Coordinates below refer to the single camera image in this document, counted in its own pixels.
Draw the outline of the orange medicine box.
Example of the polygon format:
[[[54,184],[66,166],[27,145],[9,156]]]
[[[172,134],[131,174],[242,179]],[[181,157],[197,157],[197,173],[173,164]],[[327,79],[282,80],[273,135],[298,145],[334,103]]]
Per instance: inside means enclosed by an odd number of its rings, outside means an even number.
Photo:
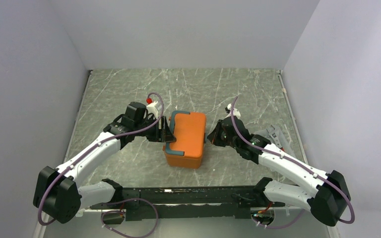
[[[198,112],[173,111],[170,129],[175,142],[166,143],[163,151],[172,167],[198,169],[205,141],[206,115]]]

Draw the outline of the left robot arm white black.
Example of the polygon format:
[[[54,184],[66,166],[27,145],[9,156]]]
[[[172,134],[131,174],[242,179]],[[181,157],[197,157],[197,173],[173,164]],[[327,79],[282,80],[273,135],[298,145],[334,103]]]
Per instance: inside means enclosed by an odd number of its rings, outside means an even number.
[[[53,221],[64,224],[81,209],[103,203],[110,208],[121,205],[124,192],[117,182],[107,178],[86,186],[82,182],[137,136],[150,142],[176,141],[163,115],[163,102],[147,99],[147,103],[129,103],[126,111],[105,126],[76,156],[56,168],[46,166],[39,172],[33,197],[33,205],[39,210],[38,218],[45,212]]]

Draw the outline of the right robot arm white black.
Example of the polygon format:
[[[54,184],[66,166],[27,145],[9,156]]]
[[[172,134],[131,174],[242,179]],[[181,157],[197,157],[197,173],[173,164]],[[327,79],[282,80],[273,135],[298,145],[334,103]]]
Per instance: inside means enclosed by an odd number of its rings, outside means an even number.
[[[308,166],[266,137],[250,133],[237,117],[217,122],[207,139],[220,147],[232,147],[244,159],[266,166],[285,176],[293,185],[263,177],[254,187],[254,201],[260,206],[281,202],[309,211],[321,223],[334,227],[351,224],[355,214],[345,177]]]

